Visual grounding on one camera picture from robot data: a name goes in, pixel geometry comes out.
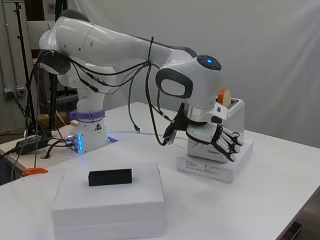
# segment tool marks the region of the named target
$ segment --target white pedestal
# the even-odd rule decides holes
[[[163,234],[164,197],[158,166],[113,169],[119,168],[132,168],[132,184],[89,187],[89,169],[63,179],[52,207],[56,240],[134,239]]]
[[[210,177],[219,181],[232,183],[241,167],[250,158],[253,151],[253,141],[245,140],[235,162],[217,162],[204,158],[184,155],[177,158],[177,169]]]

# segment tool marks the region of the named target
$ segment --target tabletop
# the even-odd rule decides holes
[[[152,135],[148,111],[145,104],[132,104],[142,134],[134,133],[127,106],[107,111],[106,126],[117,143],[50,167],[48,174],[1,186],[1,236],[54,240],[55,194],[62,177],[83,166],[157,162],[167,223],[159,240],[276,239],[320,185],[320,149],[249,131],[245,138],[255,142],[254,153],[232,184],[177,171],[176,157],[186,152],[186,136],[179,133],[163,151]],[[158,116],[156,122],[163,133],[168,123]]]

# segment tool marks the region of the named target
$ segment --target white wall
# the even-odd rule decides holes
[[[246,102],[247,129],[320,146],[318,0],[74,0],[69,7],[104,27],[216,57],[223,87]],[[144,100],[138,81],[134,99]],[[106,107],[126,97],[122,89]]]

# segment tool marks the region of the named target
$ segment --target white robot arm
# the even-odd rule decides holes
[[[95,72],[109,73],[113,72],[114,65],[124,60],[147,59],[146,64],[160,66],[156,74],[158,88],[167,95],[185,99],[177,116],[167,128],[165,144],[174,140],[176,131],[183,130],[196,142],[212,144],[231,161],[235,160],[234,153],[243,145],[238,139],[238,133],[233,133],[221,125],[222,120],[227,118],[228,110],[216,103],[220,89],[221,65],[213,57],[197,56],[188,48],[177,49],[117,33],[94,25],[80,13],[70,10],[64,12],[54,27],[42,36],[40,47],[43,50],[54,50],[42,60],[44,68],[62,76],[77,70],[64,56],[72,59],[73,63],[94,69]],[[72,80],[62,81],[63,77],[59,77],[59,80],[69,82],[71,87],[85,88],[92,94],[99,94],[97,89],[102,90],[97,82],[102,81],[99,74],[84,75],[87,77],[85,81],[75,80],[75,74],[72,74]],[[112,77],[114,76],[109,75],[103,81],[114,82]],[[82,109],[78,104],[78,111],[87,113],[91,111],[91,105],[96,103],[86,103],[88,109]]]

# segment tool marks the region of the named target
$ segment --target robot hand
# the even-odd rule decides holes
[[[184,114],[185,104],[180,105],[179,111],[173,122],[167,127],[164,138],[168,144],[173,143],[177,131],[186,131],[187,136],[199,143],[213,145],[217,151],[226,156],[230,161],[236,160],[236,153],[244,144],[238,132],[233,132],[220,123],[194,122]]]
[[[239,139],[238,132],[232,132],[223,125],[218,124],[211,144],[230,161],[236,160],[235,154],[240,152],[243,142]]]

